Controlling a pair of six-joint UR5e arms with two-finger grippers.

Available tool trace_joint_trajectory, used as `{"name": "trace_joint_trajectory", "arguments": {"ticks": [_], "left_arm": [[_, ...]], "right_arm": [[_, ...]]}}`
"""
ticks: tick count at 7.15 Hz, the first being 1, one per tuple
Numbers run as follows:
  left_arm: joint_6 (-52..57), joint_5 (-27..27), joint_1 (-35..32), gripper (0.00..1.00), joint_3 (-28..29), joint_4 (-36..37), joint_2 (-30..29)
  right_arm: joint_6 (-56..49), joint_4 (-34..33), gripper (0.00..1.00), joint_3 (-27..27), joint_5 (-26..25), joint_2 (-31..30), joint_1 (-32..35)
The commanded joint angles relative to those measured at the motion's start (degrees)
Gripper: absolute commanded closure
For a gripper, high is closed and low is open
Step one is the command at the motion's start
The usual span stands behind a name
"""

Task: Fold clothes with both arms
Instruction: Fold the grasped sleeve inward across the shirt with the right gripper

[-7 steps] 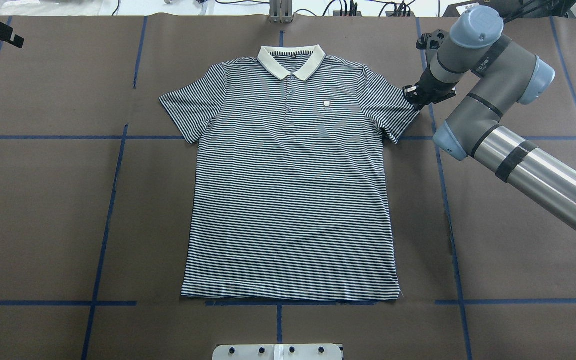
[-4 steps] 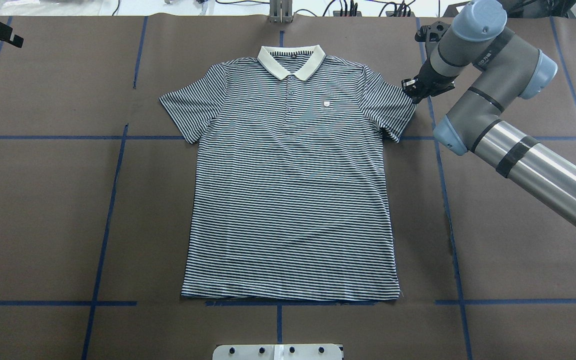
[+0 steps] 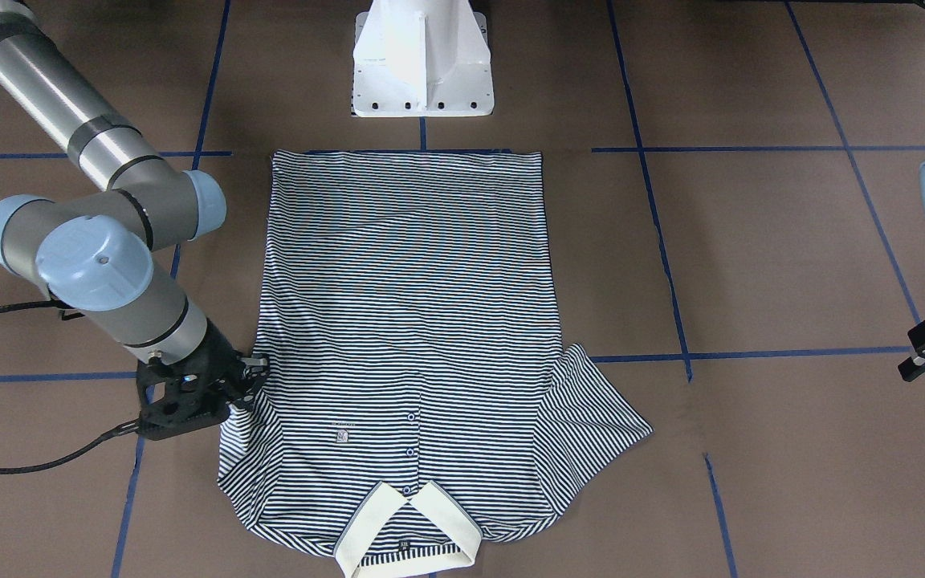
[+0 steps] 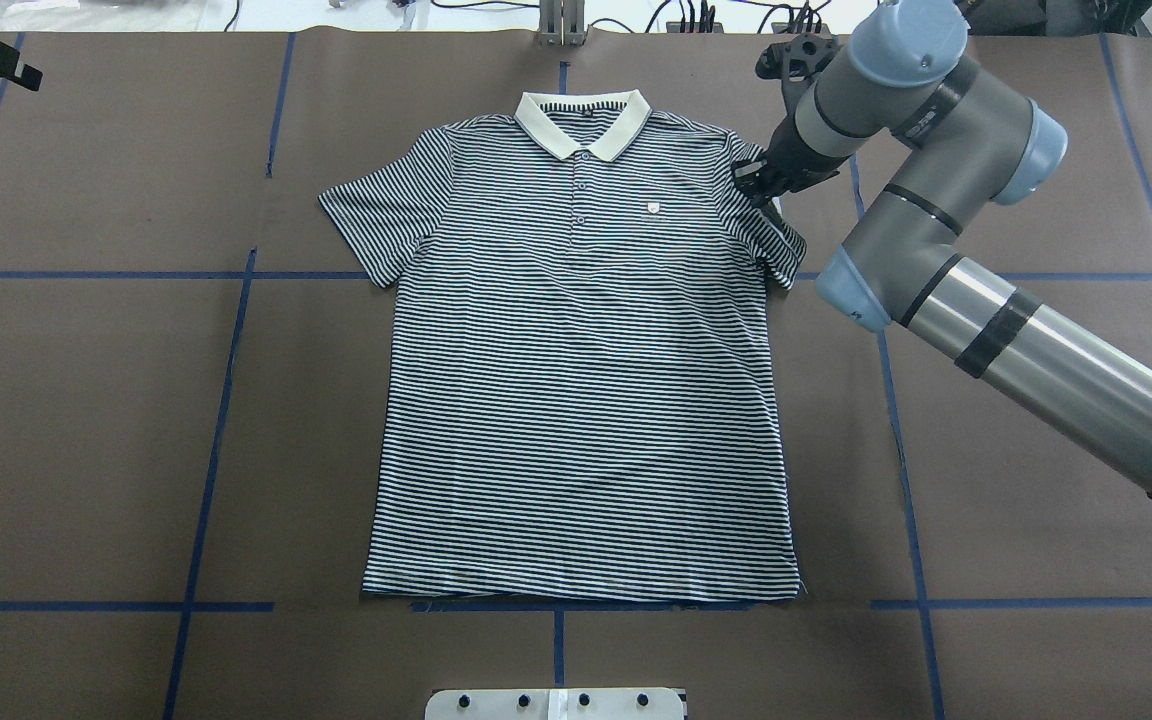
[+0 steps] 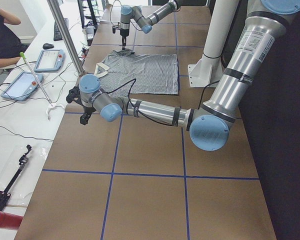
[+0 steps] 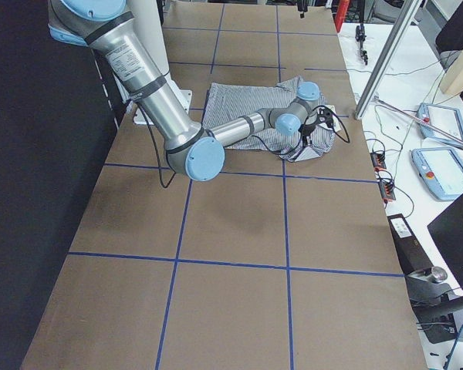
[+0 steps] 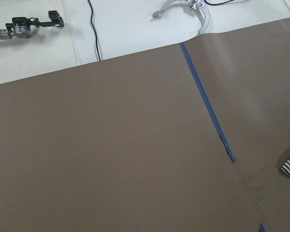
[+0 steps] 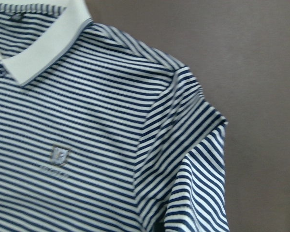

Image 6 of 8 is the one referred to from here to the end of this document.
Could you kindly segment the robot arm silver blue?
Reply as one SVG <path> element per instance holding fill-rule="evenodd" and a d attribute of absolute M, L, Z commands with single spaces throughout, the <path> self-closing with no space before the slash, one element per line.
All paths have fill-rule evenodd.
<path fill-rule="evenodd" d="M 317 111 L 320 91 L 303 82 L 286 107 L 260 109 L 213 129 L 193 121 L 171 88 L 160 12 L 155 1 L 69 1 L 48 3 L 51 36 L 87 46 L 108 61 L 121 85 L 164 139 L 166 161 L 194 181 L 216 177 L 225 147 L 265 129 L 297 132 Z"/>

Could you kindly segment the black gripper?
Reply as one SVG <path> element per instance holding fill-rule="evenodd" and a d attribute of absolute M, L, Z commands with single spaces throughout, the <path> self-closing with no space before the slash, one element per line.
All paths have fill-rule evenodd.
<path fill-rule="evenodd" d="M 300 126 L 300 138 L 302 143 L 311 143 L 311 135 L 320 124 L 320 119 L 317 115 L 309 116 L 306 118 L 304 124 Z"/>

